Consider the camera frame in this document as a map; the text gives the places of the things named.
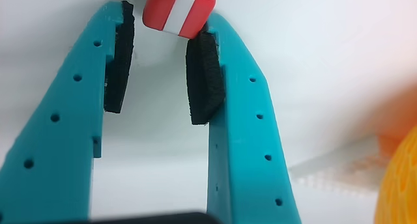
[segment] black object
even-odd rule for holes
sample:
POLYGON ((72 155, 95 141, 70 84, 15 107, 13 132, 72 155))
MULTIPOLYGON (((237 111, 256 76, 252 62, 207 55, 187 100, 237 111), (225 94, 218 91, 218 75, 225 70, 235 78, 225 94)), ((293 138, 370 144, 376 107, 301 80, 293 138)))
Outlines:
POLYGON ((62 224, 221 224, 213 217, 202 213, 173 214, 165 216, 143 217, 138 219, 120 219, 98 222, 75 222, 62 224))
POLYGON ((225 99, 217 44, 214 35, 207 32, 207 25, 188 41, 186 69, 191 122, 207 124, 225 99))
POLYGON ((106 64, 104 110, 120 113, 128 84, 135 34, 133 5, 122 2, 123 23, 116 28, 115 56, 106 64))

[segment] blurry orange object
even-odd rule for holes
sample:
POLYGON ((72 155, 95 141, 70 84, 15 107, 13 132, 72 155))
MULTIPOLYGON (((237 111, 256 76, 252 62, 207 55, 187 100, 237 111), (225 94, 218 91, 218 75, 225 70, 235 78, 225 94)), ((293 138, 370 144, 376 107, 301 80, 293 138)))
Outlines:
POLYGON ((417 87, 396 96, 377 116, 381 156, 391 158, 408 132, 417 125, 417 87))
POLYGON ((398 146, 379 191, 375 224, 417 223, 417 126, 398 146))

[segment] white background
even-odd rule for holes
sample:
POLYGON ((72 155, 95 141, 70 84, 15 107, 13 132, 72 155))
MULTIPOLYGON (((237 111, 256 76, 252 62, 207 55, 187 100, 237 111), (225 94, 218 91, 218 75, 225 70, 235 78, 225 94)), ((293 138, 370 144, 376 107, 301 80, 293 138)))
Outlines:
MULTIPOLYGON (((0 0, 0 163, 107 0, 0 0)), ((141 24, 122 114, 104 115, 93 218, 203 210, 207 127, 191 126, 186 40, 141 24)), ((262 68, 288 165, 372 132, 367 117, 417 80, 417 0, 217 0, 262 68)), ((293 186, 303 223, 372 223, 359 199, 293 186)))

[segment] red and white block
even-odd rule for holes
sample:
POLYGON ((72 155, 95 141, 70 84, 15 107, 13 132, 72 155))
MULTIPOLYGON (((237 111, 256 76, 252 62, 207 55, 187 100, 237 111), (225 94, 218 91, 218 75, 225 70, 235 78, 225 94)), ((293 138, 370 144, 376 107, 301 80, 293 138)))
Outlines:
POLYGON ((142 21, 152 29, 194 38, 215 4, 216 0, 146 0, 142 21))

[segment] white stripe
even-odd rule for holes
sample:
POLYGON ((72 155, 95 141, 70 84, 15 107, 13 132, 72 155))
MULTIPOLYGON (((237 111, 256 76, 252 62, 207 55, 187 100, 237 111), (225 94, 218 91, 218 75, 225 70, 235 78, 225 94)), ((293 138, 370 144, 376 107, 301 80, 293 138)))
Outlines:
POLYGON ((175 0, 164 26, 164 31, 178 35, 195 0, 175 0))

